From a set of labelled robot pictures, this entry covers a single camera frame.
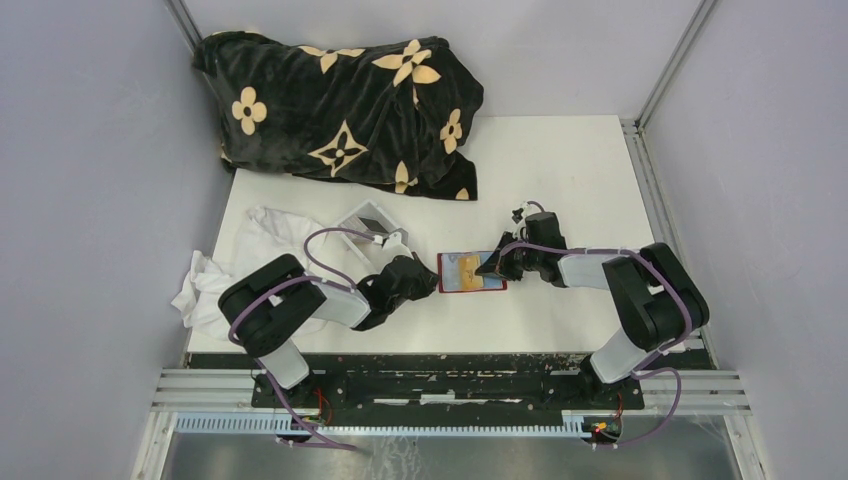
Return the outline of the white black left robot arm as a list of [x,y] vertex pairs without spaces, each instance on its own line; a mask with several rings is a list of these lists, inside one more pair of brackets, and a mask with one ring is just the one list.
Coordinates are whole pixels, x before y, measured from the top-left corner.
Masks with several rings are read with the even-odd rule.
[[385,323],[403,303],[435,292],[439,276],[415,255],[398,255],[382,271],[349,287],[308,274],[284,254],[225,290],[217,305],[241,346],[276,382],[291,406],[307,404],[315,391],[310,368],[292,337],[309,320],[355,331]]

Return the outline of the red leather card holder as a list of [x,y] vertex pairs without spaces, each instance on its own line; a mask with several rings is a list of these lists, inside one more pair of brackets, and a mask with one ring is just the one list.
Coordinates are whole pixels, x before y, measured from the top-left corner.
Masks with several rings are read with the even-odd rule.
[[439,253],[438,291],[442,294],[455,294],[506,290],[507,283],[504,280],[476,273],[491,255],[491,251]]

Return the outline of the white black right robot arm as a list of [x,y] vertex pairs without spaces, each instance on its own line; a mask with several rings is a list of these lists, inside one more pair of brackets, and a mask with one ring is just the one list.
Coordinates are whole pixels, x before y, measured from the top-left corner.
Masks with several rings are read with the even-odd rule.
[[617,396],[618,382],[709,322],[705,297],[669,245],[569,248],[551,211],[519,209],[513,221],[515,229],[502,234],[478,275],[519,281],[536,272],[557,288],[604,290],[612,298],[620,327],[580,368],[577,392],[585,405],[606,406]]

